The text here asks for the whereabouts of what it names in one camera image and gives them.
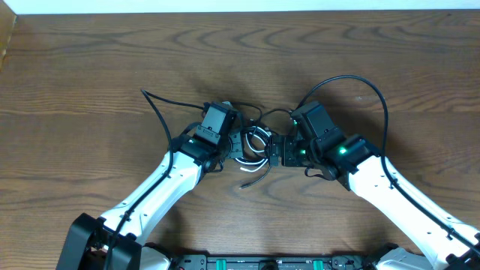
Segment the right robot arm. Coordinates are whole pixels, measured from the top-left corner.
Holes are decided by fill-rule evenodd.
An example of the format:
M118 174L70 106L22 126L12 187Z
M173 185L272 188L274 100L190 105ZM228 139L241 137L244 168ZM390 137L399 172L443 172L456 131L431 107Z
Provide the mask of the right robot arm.
M421 251L397 245L364 263L372 269L478 269L479 230L449 214L403 177L361 135L347 137L318 102L292 111L292 136L274 135L265 148L271 165L315 169L368 201Z

